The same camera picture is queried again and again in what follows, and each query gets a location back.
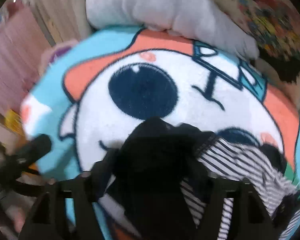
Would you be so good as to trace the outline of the cartoon face fleece blanket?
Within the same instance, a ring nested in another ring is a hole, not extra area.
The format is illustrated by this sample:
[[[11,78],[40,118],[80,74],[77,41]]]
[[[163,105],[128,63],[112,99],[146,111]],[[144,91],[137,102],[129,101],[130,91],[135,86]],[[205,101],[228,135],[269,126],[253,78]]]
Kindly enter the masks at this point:
[[[52,142],[37,161],[47,184],[90,171],[141,123],[161,119],[269,143],[300,186],[300,116],[286,96],[243,59],[165,32],[98,31],[47,69],[21,118],[29,138],[45,134]],[[93,207],[104,239],[115,239],[99,200]],[[300,239],[300,225],[289,239]]]

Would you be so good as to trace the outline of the brown wooden furniture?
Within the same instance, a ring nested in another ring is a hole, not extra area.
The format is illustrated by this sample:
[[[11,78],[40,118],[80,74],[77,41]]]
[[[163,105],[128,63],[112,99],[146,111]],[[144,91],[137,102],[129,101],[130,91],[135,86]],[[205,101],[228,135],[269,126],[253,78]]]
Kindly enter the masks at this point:
[[[39,76],[41,55],[48,48],[29,7],[18,10],[0,28],[0,114],[19,109],[27,94],[25,83]]]

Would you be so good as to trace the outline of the white plain pillow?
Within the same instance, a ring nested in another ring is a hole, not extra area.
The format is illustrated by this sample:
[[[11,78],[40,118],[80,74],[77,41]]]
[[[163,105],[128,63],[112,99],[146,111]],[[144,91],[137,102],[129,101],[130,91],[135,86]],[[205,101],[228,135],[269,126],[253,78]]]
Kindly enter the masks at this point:
[[[144,25],[205,42],[243,59],[259,56],[256,41],[213,0],[85,0],[87,19],[97,29]]]

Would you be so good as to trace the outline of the navy striped frog pants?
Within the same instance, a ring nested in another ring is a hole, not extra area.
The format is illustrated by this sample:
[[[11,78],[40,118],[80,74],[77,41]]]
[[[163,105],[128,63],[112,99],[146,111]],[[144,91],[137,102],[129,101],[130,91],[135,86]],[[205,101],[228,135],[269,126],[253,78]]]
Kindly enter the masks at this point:
[[[287,177],[287,161],[269,144],[233,141],[188,124],[161,119],[141,123],[119,150],[114,180],[99,200],[115,239],[195,239],[206,204],[190,184],[193,161],[218,177],[247,179],[258,193],[278,239],[300,225],[300,186]],[[226,198],[217,239],[227,239],[233,199]]]

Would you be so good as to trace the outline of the cream floral print pillow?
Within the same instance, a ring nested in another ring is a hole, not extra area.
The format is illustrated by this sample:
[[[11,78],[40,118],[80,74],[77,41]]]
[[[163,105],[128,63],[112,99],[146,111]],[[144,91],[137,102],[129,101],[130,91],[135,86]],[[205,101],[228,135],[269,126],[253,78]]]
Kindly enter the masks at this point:
[[[300,77],[300,14],[290,0],[214,0],[257,43],[281,81]]]

